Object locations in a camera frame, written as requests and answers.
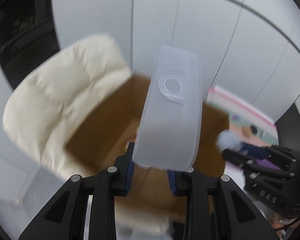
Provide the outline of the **clear plastic small container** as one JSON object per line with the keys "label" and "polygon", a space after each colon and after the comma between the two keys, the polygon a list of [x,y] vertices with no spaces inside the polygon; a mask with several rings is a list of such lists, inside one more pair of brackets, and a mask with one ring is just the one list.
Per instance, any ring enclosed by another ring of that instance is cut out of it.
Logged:
{"label": "clear plastic small container", "polygon": [[226,149],[238,152],[242,149],[242,142],[235,133],[226,129],[217,136],[216,146],[220,152]]}

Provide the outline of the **translucent white plastic case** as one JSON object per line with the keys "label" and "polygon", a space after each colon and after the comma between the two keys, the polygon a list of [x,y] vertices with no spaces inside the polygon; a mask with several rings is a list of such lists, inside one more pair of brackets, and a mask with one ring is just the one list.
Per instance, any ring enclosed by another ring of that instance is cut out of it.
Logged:
{"label": "translucent white plastic case", "polygon": [[202,107],[203,74],[198,55],[161,46],[133,162],[144,168],[188,171],[198,153]]}

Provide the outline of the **cream padded chair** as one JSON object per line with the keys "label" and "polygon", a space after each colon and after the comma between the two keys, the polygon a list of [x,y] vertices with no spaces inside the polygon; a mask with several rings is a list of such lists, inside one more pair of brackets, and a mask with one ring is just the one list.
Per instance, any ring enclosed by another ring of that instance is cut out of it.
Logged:
{"label": "cream padded chair", "polygon": [[93,174],[65,148],[87,116],[131,77],[115,38],[99,33],[33,70],[6,103],[2,127],[32,161],[62,180]]}

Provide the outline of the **red gold jar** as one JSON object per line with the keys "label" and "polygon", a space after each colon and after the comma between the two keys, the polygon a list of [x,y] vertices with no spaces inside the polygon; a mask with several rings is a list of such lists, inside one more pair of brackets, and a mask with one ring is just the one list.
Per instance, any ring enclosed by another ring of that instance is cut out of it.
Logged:
{"label": "red gold jar", "polygon": [[247,139],[253,136],[250,126],[242,126],[241,131],[242,131],[242,135]]}

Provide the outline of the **black glass cabinet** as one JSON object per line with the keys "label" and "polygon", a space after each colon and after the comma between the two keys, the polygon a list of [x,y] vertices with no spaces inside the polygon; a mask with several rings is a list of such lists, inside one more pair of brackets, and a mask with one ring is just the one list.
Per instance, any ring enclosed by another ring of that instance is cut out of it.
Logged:
{"label": "black glass cabinet", "polygon": [[0,66],[13,89],[59,50],[51,0],[0,0]]}

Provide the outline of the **beige perfume bottle black cap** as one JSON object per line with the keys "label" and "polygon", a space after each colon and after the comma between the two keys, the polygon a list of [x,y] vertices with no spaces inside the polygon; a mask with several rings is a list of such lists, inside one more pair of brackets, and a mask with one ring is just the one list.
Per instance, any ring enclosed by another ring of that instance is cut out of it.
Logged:
{"label": "beige perfume bottle black cap", "polygon": [[249,135],[249,137],[255,137],[255,136],[257,136],[257,133],[258,133],[258,129],[257,129],[256,126],[251,125],[248,128],[248,135]]}

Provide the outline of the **small purple blue tube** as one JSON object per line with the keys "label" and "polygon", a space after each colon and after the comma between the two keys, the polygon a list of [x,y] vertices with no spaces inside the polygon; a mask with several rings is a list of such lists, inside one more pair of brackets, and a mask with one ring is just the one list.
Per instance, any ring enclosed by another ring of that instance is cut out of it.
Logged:
{"label": "small purple blue tube", "polygon": [[241,116],[239,114],[234,114],[232,116],[232,120],[239,120],[241,118]]}

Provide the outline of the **striped colourful cloth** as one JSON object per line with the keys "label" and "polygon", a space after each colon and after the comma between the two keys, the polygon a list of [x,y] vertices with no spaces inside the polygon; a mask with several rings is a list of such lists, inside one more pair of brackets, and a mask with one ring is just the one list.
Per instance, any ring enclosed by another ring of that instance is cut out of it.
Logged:
{"label": "striped colourful cloth", "polygon": [[[232,120],[234,114],[239,114],[239,120]],[[242,135],[242,126],[254,125],[258,129],[257,136],[249,139]],[[212,174],[225,170],[225,159],[220,154],[216,140],[223,130],[235,133],[241,141],[255,146],[271,146],[279,143],[274,121],[259,109],[247,103],[242,98],[216,86],[209,89],[203,105],[203,123],[197,158],[202,158],[204,170]]]}

